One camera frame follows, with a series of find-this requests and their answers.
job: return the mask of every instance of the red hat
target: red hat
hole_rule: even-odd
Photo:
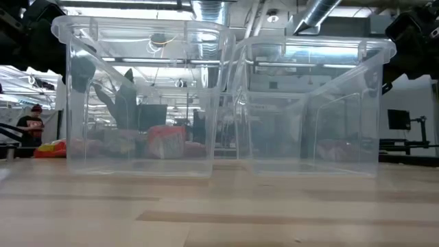
[[[31,112],[39,112],[41,113],[43,111],[43,109],[41,108],[41,106],[39,104],[36,104],[35,106],[32,107],[32,109],[30,110]]]

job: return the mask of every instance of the ceiling light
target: ceiling light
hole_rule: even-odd
[[[277,22],[277,21],[279,21],[279,17],[278,17],[278,16],[269,16],[269,17],[267,18],[267,21],[268,21],[269,23]]]
[[[275,22],[279,21],[279,17],[277,16],[277,12],[278,12],[277,9],[270,9],[267,11],[267,15],[268,15],[267,21],[269,23],[275,23]]]

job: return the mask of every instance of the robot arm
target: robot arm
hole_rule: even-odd
[[[396,55],[384,65],[383,94],[405,74],[411,80],[422,75],[439,79],[439,0],[400,14],[385,34],[396,45]]]
[[[47,0],[5,0],[0,3],[0,64],[25,71],[49,69],[65,76],[66,48],[50,31],[51,22],[64,12]],[[26,8],[20,18],[21,8]]]

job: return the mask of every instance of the black equipment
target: black equipment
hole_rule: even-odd
[[[388,110],[389,130],[411,130],[410,113],[406,110]]]
[[[11,133],[9,130],[20,132],[22,135],[19,137],[16,134]],[[15,157],[29,158],[34,155],[34,150],[39,146],[39,144],[33,141],[33,137],[27,131],[5,123],[0,123],[0,134],[9,137],[14,141],[18,141],[18,143],[0,143],[0,158],[6,158],[8,149],[10,148],[16,150]]]
[[[405,74],[410,80],[422,75],[439,79],[439,0],[401,13],[385,30],[396,44],[396,55],[384,65],[383,94]]]
[[[434,148],[427,141],[427,134],[425,131],[425,121],[427,118],[421,116],[416,119],[410,119],[410,113],[405,110],[388,110],[389,129],[391,130],[411,130],[411,122],[420,124],[421,141],[408,141],[407,139],[380,139],[379,149],[383,152],[405,152],[410,155],[410,150],[413,148]]]
[[[166,104],[139,104],[139,131],[166,124]]]
[[[20,10],[25,8],[23,18]],[[51,23],[65,13],[47,0],[1,1],[0,64],[26,71],[28,67],[63,77],[66,71],[66,47],[51,33]]]

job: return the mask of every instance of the person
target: person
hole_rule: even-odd
[[[16,126],[24,131],[28,131],[32,140],[23,143],[23,146],[39,147],[41,145],[41,135],[44,129],[44,123],[40,118],[42,108],[39,104],[32,107],[30,115],[24,116],[19,119]]]

